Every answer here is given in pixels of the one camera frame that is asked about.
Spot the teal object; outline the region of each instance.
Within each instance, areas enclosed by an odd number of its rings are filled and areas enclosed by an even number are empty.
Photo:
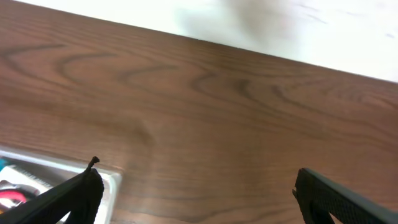
[[[8,166],[8,161],[5,159],[0,159],[0,171],[3,170],[3,168],[5,168],[6,166]]]

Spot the textured black grip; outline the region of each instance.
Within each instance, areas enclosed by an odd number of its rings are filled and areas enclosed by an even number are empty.
[[[310,169],[300,169],[294,195],[306,224],[396,224],[398,216]]]

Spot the wood grain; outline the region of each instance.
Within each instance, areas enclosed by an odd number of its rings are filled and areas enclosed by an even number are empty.
[[[0,144],[121,168],[114,224],[303,223],[301,167],[398,210],[397,137],[395,83],[0,1]]]

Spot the white wall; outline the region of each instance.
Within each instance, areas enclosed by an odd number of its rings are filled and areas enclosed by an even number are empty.
[[[22,0],[398,82],[395,0]]]

